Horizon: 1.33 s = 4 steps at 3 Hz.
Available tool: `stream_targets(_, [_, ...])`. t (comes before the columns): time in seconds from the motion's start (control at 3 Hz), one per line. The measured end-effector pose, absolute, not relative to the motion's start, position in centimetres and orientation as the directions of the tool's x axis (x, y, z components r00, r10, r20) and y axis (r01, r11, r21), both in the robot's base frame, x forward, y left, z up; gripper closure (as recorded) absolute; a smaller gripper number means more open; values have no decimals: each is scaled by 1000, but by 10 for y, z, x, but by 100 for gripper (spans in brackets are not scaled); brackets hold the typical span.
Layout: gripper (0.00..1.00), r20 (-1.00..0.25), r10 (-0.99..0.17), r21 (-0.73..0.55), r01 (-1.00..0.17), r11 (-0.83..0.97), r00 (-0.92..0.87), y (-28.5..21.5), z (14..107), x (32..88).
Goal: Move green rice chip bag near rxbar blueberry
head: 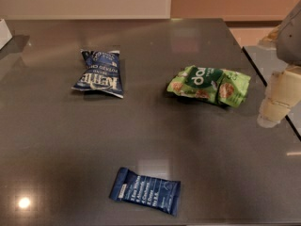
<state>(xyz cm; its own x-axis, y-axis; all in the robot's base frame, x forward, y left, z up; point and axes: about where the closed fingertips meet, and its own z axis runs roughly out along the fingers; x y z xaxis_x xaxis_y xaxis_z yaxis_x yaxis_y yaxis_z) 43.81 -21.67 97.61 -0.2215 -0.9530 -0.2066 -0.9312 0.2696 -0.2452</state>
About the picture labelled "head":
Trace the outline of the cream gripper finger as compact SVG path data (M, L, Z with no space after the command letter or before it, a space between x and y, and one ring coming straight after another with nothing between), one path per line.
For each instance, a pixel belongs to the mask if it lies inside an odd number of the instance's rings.
M257 123L263 128L278 125L301 101L301 67L288 65L282 72L272 72L261 102Z
M275 48L277 37L278 37L279 27L275 27L266 36L259 40L258 45L265 48Z

